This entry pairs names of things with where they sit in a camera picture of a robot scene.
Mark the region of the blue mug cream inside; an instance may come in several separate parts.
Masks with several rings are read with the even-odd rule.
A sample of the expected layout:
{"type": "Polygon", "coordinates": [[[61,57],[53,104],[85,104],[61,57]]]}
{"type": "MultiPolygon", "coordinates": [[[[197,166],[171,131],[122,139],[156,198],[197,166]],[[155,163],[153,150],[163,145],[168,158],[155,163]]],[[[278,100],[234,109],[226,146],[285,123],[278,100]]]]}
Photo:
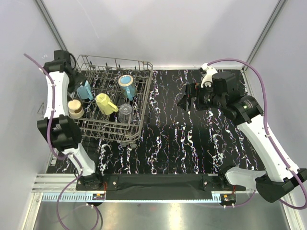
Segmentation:
{"type": "Polygon", "coordinates": [[[89,82],[86,80],[84,82],[84,85],[80,85],[77,90],[77,95],[79,98],[85,100],[85,99],[88,99],[88,100],[93,100],[93,95],[92,95],[92,90],[91,90],[91,86],[89,84],[89,82]]]}

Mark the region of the paper cup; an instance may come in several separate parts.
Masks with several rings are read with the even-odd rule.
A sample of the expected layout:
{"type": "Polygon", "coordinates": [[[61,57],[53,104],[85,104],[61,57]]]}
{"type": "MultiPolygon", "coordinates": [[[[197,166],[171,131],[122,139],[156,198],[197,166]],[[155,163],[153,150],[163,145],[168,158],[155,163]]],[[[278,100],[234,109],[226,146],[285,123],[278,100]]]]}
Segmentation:
{"type": "Polygon", "coordinates": [[[110,97],[105,93],[100,93],[96,96],[95,102],[104,115],[111,115],[112,113],[118,112],[118,107],[113,104],[110,97]]]}

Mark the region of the clear glass cup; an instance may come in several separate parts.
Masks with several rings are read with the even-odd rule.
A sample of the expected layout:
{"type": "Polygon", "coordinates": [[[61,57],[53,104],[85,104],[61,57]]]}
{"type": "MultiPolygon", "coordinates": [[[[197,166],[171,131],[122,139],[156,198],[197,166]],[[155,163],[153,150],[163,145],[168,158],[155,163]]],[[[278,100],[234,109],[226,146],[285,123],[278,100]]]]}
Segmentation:
{"type": "Polygon", "coordinates": [[[121,123],[128,124],[132,118],[132,106],[128,103],[122,104],[118,111],[118,120],[121,123]]]}

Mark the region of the brown metal cup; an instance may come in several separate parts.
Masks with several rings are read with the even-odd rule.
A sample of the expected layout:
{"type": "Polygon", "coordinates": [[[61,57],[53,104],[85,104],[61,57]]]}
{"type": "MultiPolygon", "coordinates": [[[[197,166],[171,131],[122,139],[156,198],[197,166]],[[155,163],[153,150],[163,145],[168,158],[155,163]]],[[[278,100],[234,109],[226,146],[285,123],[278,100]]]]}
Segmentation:
{"type": "Polygon", "coordinates": [[[73,119],[81,118],[84,115],[82,104],[79,100],[71,100],[68,102],[69,115],[73,119]]]}

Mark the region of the blue butterfly mug orange inside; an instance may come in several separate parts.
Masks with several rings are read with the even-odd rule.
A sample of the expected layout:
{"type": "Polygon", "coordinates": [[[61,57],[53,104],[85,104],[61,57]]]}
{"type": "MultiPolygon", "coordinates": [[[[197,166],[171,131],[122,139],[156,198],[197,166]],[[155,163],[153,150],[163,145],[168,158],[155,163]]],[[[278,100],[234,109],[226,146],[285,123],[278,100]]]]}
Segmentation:
{"type": "Polygon", "coordinates": [[[118,80],[118,84],[125,97],[132,101],[136,94],[134,78],[131,75],[122,75],[118,80]]]}

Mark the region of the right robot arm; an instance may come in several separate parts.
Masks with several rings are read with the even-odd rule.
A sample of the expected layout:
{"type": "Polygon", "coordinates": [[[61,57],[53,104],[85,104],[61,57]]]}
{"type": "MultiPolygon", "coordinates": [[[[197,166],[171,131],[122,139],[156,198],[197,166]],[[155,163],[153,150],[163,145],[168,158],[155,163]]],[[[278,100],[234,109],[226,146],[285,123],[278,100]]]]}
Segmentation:
{"type": "Polygon", "coordinates": [[[253,171],[227,166],[218,172],[219,188],[242,186],[258,191],[264,200],[274,203],[305,182],[307,170],[290,160],[274,135],[268,133],[263,109],[254,97],[240,93],[235,74],[216,72],[205,76],[205,80],[204,86],[186,84],[178,107],[184,111],[189,111],[191,105],[198,111],[219,109],[248,138],[265,167],[263,171],[253,171]]]}

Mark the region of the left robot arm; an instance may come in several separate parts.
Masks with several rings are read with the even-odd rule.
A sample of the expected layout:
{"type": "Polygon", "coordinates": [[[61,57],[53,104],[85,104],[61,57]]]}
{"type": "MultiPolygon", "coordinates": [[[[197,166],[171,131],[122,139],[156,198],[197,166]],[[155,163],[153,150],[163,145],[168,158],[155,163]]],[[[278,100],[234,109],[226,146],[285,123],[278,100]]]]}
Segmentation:
{"type": "Polygon", "coordinates": [[[71,65],[75,61],[70,52],[55,50],[54,60],[42,67],[47,80],[47,108],[37,128],[57,159],[69,158],[75,165],[78,183],[99,190],[103,178],[97,174],[95,162],[82,146],[81,130],[74,122],[84,112],[81,106],[69,108],[69,94],[87,83],[86,77],[71,65]]]}

